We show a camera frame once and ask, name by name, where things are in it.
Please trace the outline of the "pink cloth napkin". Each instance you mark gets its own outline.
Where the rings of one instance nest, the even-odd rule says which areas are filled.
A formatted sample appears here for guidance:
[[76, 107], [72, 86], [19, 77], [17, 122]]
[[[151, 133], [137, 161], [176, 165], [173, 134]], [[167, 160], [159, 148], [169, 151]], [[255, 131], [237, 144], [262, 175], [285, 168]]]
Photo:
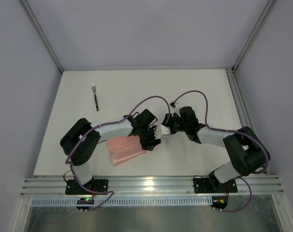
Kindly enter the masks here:
[[138, 136], [122, 136], [110, 139], [106, 142], [110, 159], [114, 166], [118, 166], [147, 151], [142, 149]]

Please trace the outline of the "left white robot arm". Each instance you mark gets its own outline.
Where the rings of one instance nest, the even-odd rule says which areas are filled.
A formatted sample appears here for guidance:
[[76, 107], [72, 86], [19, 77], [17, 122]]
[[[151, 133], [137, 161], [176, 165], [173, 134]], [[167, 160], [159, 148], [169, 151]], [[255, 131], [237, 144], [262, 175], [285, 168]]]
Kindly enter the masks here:
[[76, 181], [86, 186], [93, 179], [88, 161], [100, 143], [106, 143], [113, 165], [119, 165], [161, 143], [155, 136], [157, 117], [145, 109], [119, 121], [93, 125], [85, 118], [79, 119], [60, 141], [68, 156]]

